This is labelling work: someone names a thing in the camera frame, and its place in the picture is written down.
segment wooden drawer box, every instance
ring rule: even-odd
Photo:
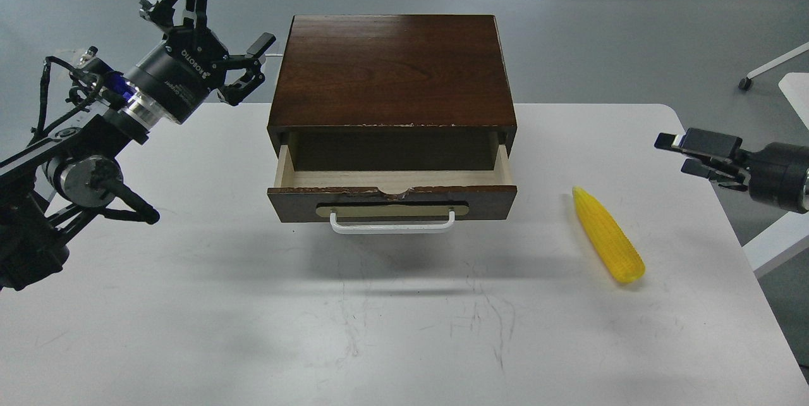
[[[492,15],[297,15],[267,126],[282,222],[505,219],[517,122]]]

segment caster wheel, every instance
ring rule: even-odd
[[[752,86],[752,84],[753,84],[753,81],[752,81],[751,78],[746,78],[746,77],[742,78],[742,80],[739,81],[739,89],[748,91],[750,89],[750,87]]]

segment corn cob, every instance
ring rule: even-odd
[[[631,283],[643,276],[643,259],[601,202],[580,187],[573,187],[573,201],[578,221],[612,277]]]

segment gray floor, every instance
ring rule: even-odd
[[[736,88],[746,72],[809,40],[807,1],[211,0],[209,25],[231,52],[263,31],[278,36],[271,52],[282,52],[295,14],[495,14],[515,102],[667,104],[684,126],[739,135],[757,150],[772,141],[809,144],[809,130],[777,86],[786,72],[809,71],[809,54],[756,78],[750,92]],[[0,0],[0,12],[3,157],[24,146],[35,124],[44,56],[71,58],[96,45],[125,71],[160,37],[138,17],[138,0]],[[275,67],[268,63],[268,73]],[[59,83],[54,106],[63,94]],[[268,83],[249,101],[271,101],[273,92]],[[742,243],[783,214],[745,195],[717,193]],[[804,253],[761,280],[804,364],[807,278]]]

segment drawer handle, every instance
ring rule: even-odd
[[[338,212],[332,210],[329,213],[329,222],[336,233],[444,233],[450,230],[454,224],[454,208],[450,208],[449,219],[439,224],[416,223],[409,225],[397,224],[370,224],[370,225],[341,225],[338,223]]]

